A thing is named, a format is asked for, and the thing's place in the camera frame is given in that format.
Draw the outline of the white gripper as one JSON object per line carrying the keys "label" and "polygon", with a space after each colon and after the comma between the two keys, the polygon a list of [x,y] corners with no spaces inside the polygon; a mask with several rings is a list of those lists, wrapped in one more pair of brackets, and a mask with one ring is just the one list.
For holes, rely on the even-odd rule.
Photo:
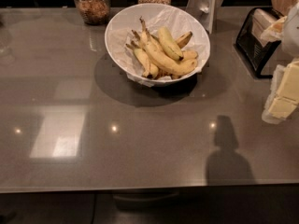
{"label": "white gripper", "polygon": [[[282,49],[293,58],[299,57],[299,3],[293,6],[283,25]],[[299,61],[278,65],[271,81],[262,120],[280,124],[299,106]]]}

